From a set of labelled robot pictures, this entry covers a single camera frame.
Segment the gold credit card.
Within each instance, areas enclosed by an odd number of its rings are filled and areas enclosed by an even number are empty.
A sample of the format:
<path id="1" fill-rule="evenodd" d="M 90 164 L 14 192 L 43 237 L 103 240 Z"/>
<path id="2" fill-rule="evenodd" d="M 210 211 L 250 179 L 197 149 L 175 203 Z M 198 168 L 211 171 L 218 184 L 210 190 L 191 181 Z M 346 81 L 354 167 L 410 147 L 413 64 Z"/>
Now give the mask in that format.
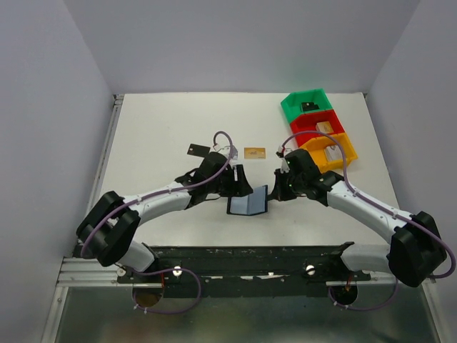
<path id="1" fill-rule="evenodd" d="M 243 154 L 245 159 L 265 159 L 266 149 L 263 147 L 245 147 Z"/>

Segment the black credit card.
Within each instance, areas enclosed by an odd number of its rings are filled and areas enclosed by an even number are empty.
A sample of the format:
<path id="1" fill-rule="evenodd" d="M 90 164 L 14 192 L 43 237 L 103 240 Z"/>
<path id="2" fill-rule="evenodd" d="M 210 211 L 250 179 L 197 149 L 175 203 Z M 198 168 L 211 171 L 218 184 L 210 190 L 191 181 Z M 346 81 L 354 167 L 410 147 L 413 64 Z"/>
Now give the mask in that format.
<path id="1" fill-rule="evenodd" d="M 197 157 L 206 157 L 211 148 L 209 146 L 202 146 L 199 144 L 189 144 L 189 148 L 187 150 L 187 154 L 189 156 L 197 156 Z"/>

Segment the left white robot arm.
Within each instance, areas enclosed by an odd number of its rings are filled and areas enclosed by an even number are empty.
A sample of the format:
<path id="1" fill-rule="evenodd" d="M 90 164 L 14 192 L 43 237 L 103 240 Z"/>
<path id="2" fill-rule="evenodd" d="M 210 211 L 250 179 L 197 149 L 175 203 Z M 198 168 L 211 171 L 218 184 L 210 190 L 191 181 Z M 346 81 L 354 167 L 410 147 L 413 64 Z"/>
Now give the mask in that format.
<path id="1" fill-rule="evenodd" d="M 241 164 L 211 152 L 199 165 L 150 194 L 121 197 L 105 193 L 76 230 L 83 243 L 80 257 L 96 259 L 103 267 L 120 264 L 137 272 L 151 271 L 156 256 L 146 244 L 134 241 L 136 230 L 165 214 L 190 209 L 210 194 L 245 197 L 253 193 Z"/>

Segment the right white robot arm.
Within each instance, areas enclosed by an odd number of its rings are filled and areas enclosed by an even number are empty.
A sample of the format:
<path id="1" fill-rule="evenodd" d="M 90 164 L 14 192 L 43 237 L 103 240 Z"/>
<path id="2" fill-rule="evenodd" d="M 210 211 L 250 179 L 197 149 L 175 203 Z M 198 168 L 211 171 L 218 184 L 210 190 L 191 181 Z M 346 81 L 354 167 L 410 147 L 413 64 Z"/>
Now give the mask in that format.
<path id="1" fill-rule="evenodd" d="M 417 287 L 445 262 L 448 254 L 430 214 L 390 207 L 357 190 L 344 176 L 320 172 L 306 150 L 281 151 L 278 156 L 281 167 L 274 172 L 270 199 L 289 201 L 305 196 L 349 215 L 385 241 L 384 245 L 351 243 L 341 253 L 348 270 L 388 273 Z"/>

